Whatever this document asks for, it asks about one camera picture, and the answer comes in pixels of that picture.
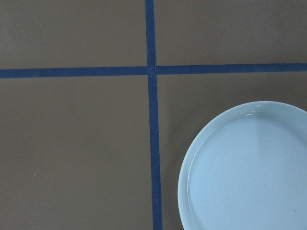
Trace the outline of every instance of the blue tape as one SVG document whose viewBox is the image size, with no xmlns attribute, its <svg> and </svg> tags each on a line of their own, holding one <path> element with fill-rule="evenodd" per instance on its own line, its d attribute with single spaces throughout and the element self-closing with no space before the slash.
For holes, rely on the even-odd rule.
<svg viewBox="0 0 307 230">
<path fill-rule="evenodd" d="M 158 91 L 155 64 L 154 0 L 145 0 L 148 66 L 149 128 L 152 177 L 153 230 L 162 230 Z"/>
<path fill-rule="evenodd" d="M 146 66 L 54 69 L 0 69 L 0 78 L 147 75 Z"/>
<path fill-rule="evenodd" d="M 307 63 L 157 66 L 157 74 L 255 73 L 307 71 Z"/>
</svg>

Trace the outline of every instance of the white plate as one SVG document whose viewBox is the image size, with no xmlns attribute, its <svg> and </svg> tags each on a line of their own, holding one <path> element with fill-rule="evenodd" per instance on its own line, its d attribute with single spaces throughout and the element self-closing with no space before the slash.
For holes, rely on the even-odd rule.
<svg viewBox="0 0 307 230">
<path fill-rule="evenodd" d="M 196 136 L 182 163 L 185 230 L 307 230 L 307 112 L 242 104 Z"/>
</svg>

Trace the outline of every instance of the ceramic dish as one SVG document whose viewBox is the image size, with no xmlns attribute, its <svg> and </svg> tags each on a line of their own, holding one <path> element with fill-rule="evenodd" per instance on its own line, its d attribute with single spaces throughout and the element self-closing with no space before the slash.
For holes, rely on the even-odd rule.
<svg viewBox="0 0 307 230">
<path fill-rule="evenodd" d="M 182 163 L 185 230 L 306 230 L 307 112 L 236 106 L 208 123 Z"/>
</svg>

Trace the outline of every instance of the painter's tape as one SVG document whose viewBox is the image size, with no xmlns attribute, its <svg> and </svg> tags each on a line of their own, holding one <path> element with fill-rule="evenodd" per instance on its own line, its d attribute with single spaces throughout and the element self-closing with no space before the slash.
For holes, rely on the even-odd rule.
<svg viewBox="0 0 307 230">
<path fill-rule="evenodd" d="M 307 71 L 307 63 L 287 64 L 237 64 L 237 65 L 195 65 L 157 66 L 156 73 L 165 74 L 206 74 L 206 73 L 255 73 L 255 72 Z"/>
<path fill-rule="evenodd" d="M 160 144 L 158 118 L 158 91 L 155 72 L 154 0 L 145 0 L 146 42 L 148 66 L 149 128 L 152 177 L 153 230 L 162 230 Z"/>
<path fill-rule="evenodd" d="M 0 69 L 0 78 L 147 75 L 146 66 L 51 69 Z"/>
</svg>

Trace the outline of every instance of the floor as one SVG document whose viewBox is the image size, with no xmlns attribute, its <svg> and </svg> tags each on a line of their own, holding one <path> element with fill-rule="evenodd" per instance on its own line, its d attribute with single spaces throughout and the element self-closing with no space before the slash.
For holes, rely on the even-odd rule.
<svg viewBox="0 0 307 230">
<path fill-rule="evenodd" d="M 0 2 L 0 229 L 180 230 L 185 153 L 252 101 L 307 110 L 307 2 Z"/>
</svg>

